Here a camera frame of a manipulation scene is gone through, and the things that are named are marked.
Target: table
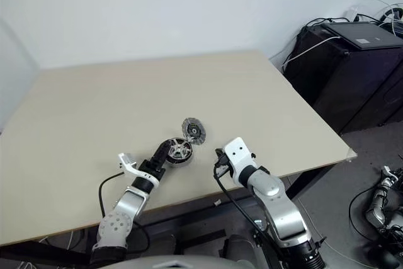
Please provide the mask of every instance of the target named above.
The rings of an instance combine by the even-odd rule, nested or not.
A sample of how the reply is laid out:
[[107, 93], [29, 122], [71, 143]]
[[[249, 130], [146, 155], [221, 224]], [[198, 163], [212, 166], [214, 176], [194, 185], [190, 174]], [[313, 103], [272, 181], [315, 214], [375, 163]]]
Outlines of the table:
[[[278, 176], [356, 156], [257, 51], [43, 70], [0, 136], [0, 244], [97, 224], [117, 154], [150, 157], [187, 117], [206, 141], [189, 166], [167, 170], [147, 210], [219, 192], [214, 149], [234, 137]], [[104, 186], [106, 211], [129, 183]]]

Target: black equipment cabinet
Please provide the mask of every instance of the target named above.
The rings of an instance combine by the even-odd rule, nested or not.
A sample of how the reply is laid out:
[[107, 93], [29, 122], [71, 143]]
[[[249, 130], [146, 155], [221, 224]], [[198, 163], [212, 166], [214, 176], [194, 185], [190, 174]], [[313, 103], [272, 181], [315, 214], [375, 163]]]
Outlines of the black equipment cabinet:
[[[333, 36], [312, 26], [291, 57]], [[284, 76], [339, 134], [403, 120], [403, 48], [358, 50], [332, 39], [291, 61]]]

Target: floor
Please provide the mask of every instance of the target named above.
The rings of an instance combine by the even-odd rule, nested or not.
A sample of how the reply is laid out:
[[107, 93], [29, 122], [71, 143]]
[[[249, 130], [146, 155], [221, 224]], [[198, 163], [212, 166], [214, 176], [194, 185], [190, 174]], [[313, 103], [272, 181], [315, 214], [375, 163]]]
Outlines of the floor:
[[[357, 235], [350, 227], [348, 204], [358, 192], [371, 187], [378, 180], [380, 168], [383, 165], [389, 165], [392, 169], [403, 167], [403, 160], [399, 157], [399, 154], [403, 156], [403, 122], [352, 132], [343, 135], [343, 139], [358, 153], [358, 158], [350, 163], [345, 162], [336, 165], [325, 177], [304, 193], [300, 201], [295, 201], [295, 203], [301, 210], [315, 240], [320, 239], [322, 235], [326, 236], [326, 242], [340, 253], [356, 261], [369, 264], [365, 254], [368, 249], [368, 241]], [[289, 180], [293, 181], [296, 177], [283, 178], [283, 182], [289, 186]], [[353, 205], [353, 220], [362, 232], [372, 236], [373, 231], [361, 219], [361, 209], [367, 198], [368, 195], [364, 194]], [[312, 222], [321, 235], [315, 232], [302, 205], [307, 209]], [[254, 219], [263, 217], [262, 211], [257, 206], [246, 207], [246, 211]], [[186, 240], [221, 229], [225, 229], [227, 235], [236, 233], [251, 237], [250, 226], [236, 209], [181, 227], [174, 230], [173, 233], [176, 239]], [[78, 240], [78, 237], [79, 232], [76, 232], [72, 242]], [[139, 237], [141, 236], [134, 239], [138, 245], [142, 241]], [[52, 237], [50, 241], [55, 246], [66, 247], [69, 238], [70, 233], [67, 233]], [[174, 238], [165, 232], [153, 242], [145, 255], [172, 253], [174, 243]], [[188, 248], [185, 250], [185, 254], [218, 256], [219, 249], [222, 248], [223, 244], [224, 238], [217, 239], [207, 244]], [[82, 251], [84, 246], [84, 243], [81, 243], [74, 250]], [[321, 255], [328, 267], [332, 269], [366, 268], [337, 254], [325, 244], [321, 248]], [[258, 257], [258, 261], [261, 268], [267, 268], [260, 257]], [[0, 268], [4, 269], [17, 268], [19, 264], [20, 262], [17, 261], [0, 260]], [[39, 268], [54, 267], [38, 265]]]

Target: table leg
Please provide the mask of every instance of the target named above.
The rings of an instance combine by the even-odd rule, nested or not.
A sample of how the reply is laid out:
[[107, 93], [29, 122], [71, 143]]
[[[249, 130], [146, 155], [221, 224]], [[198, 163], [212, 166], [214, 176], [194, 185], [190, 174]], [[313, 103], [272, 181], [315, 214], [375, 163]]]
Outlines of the table leg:
[[34, 241], [0, 247], [0, 258], [76, 268], [89, 264], [89, 255]]
[[287, 190], [287, 196], [293, 200], [299, 198], [313, 184], [319, 181], [334, 165], [328, 165], [303, 172]]

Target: circular metal part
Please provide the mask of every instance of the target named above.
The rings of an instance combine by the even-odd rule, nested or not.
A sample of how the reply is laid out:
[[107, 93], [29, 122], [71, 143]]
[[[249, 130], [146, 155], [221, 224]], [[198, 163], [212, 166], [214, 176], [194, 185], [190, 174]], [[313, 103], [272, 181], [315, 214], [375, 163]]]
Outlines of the circular metal part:
[[168, 152], [167, 162], [172, 167], [182, 167], [189, 164], [193, 157], [191, 144], [183, 138], [171, 139], [171, 148]]
[[196, 118], [186, 118], [182, 123], [182, 132], [192, 144], [203, 144], [206, 139], [206, 131], [202, 123]]

